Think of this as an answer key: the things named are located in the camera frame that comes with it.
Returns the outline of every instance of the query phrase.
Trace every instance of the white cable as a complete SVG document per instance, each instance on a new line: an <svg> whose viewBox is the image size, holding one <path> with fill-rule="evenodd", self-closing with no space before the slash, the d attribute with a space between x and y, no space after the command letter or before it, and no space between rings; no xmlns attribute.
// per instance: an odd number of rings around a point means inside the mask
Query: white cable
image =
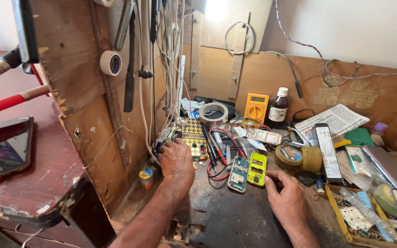
<svg viewBox="0 0 397 248"><path fill-rule="evenodd" d="M245 51L239 52L239 53L235 53L235 52L229 50L229 48L228 48L228 42L226 41L226 35L228 34L229 29L230 29L234 24L237 24L237 23L244 23L244 24L246 25L246 27L249 29L249 33L251 34L251 43L249 44L249 47L248 47ZM249 50L251 50L251 47L252 47L252 44L253 44L253 43L254 43L254 33L252 32L252 28L251 28L251 26L250 26L248 23L245 23L245 22L242 22L242 21L235 21L235 22L231 23L231 24L228 26L228 28L224 31L224 45L226 46L226 49L227 49L231 54L233 54L233 55L234 55L234 54L244 54L244 53L247 53Z"/></svg>

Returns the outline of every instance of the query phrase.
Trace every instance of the black phone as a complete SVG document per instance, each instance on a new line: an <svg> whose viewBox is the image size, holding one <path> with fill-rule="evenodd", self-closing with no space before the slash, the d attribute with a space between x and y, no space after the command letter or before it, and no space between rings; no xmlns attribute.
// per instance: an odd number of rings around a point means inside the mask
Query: black phone
<svg viewBox="0 0 397 248"><path fill-rule="evenodd" d="M0 178L30 165L33 123L31 116L0 122Z"/></svg>

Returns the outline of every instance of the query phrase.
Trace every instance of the yellow tray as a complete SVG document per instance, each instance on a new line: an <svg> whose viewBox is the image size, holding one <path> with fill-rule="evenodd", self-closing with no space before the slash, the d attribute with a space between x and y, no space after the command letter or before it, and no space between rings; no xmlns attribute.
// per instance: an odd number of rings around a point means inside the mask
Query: yellow tray
<svg viewBox="0 0 397 248"><path fill-rule="evenodd" d="M364 237L360 236L355 236L349 233L347 230L347 224L344 222L344 218L342 217L342 214L340 212L340 209L337 205L336 200L334 199L332 190L339 191L341 189L341 186L335 186L335 185L328 185L326 184L326 195L329 199L330 205L332 205L332 208L337 216L337 220L339 223L339 226L341 227L342 233L345 236L345 239L347 242L351 244L356 244L356 245L363 245L367 247L374 247L374 248L397 248L397 240L395 243L387 242L387 241L379 241L375 239L367 239ZM346 188L349 189L350 191L353 192L360 192L362 190L359 189L351 189L351 188ZM376 214L385 222L387 222L387 216L385 215L384 211L381 209L381 207L376 203L374 198L370 195L370 202L375 209Z"/></svg>

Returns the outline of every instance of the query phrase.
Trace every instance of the wooden table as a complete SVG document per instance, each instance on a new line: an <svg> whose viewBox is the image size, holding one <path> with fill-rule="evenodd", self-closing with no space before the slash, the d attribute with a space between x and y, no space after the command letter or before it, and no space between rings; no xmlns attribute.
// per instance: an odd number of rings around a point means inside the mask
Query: wooden table
<svg viewBox="0 0 397 248"><path fill-rule="evenodd" d="M267 169L280 169L268 156ZM125 197L124 211L115 218L125 225L144 207L161 181L160 171L155 173L155 185L144 190L135 184L132 193ZM321 247L354 247L350 245L338 224L327 197L312 199L316 185L306 189L307 219ZM289 237L272 212L264 187L248 183L241 194L230 190L227 180L213 181L207 176L206 167L196 170L194 184L178 207L175 221L162 243L184 247L244 248L244 247L292 247ZM188 230L196 235L189 235Z"/></svg>
<svg viewBox="0 0 397 248"><path fill-rule="evenodd" d="M0 76L0 99L38 86L35 76L19 68L9 70ZM22 225L19 231L24 233L47 228L41 234L45 239L99 247L115 234L91 183L84 178L82 162L59 114L47 96L0 112L0 121L30 115L35 122L30 168L0 179L0 229L21 243L28 236L15 232L16 224ZM104 237L90 236L90 226L99 228ZM32 247L42 244L38 239L31 241Z"/></svg>

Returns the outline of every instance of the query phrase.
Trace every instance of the bottle label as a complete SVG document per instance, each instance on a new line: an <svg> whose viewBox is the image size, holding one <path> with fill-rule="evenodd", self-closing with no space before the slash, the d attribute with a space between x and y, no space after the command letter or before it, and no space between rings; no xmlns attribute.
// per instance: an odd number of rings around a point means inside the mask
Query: bottle label
<svg viewBox="0 0 397 248"><path fill-rule="evenodd" d="M269 119L271 121L284 121L286 117L286 109L278 109L275 108L274 106L270 106L270 111L269 111Z"/></svg>

